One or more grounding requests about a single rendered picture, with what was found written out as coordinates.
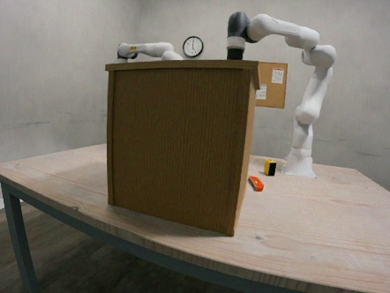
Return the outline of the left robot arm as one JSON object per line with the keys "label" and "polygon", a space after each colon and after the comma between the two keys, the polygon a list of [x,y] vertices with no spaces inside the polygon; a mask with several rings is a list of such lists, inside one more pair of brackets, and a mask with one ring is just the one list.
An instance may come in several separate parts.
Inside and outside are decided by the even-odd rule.
{"label": "left robot arm", "polygon": [[234,12],[229,17],[226,49],[244,51],[245,42],[258,42],[270,34],[284,36],[288,46],[301,49],[302,62],[315,65],[316,68],[305,90],[302,104],[295,109],[292,147],[285,159],[287,163],[282,167],[295,174],[313,174],[312,124],[319,118],[322,101],[332,79],[336,51],[330,45],[319,46],[318,32],[308,27],[274,19],[266,14],[258,14],[251,20],[242,11]]}

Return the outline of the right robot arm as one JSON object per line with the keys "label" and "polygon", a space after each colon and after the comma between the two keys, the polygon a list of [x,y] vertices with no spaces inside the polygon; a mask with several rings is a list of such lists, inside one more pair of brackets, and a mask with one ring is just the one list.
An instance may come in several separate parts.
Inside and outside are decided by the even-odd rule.
{"label": "right robot arm", "polygon": [[135,59],[139,53],[151,57],[161,57],[161,60],[184,60],[177,53],[174,52],[173,46],[170,43],[166,43],[166,42],[148,43],[148,44],[122,43],[119,44],[118,46],[117,60],[112,64],[128,63],[128,58]]}

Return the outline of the orange torpedo level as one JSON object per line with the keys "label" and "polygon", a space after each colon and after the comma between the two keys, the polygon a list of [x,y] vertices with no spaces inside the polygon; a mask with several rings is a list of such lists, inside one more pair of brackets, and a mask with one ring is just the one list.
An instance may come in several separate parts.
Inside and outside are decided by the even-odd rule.
{"label": "orange torpedo level", "polygon": [[[261,181],[257,177],[249,176],[248,180],[250,181],[252,187],[256,192],[262,192],[264,185],[261,183]],[[258,186],[261,185],[261,186]]]}

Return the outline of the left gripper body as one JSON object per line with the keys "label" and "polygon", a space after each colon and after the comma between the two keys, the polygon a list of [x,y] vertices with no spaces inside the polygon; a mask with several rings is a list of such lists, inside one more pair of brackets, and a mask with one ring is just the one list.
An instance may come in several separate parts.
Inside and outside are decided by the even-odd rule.
{"label": "left gripper body", "polygon": [[227,51],[227,59],[232,59],[232,60],[243,60],[243,54],[244,51],[242,49],[228,49]]}

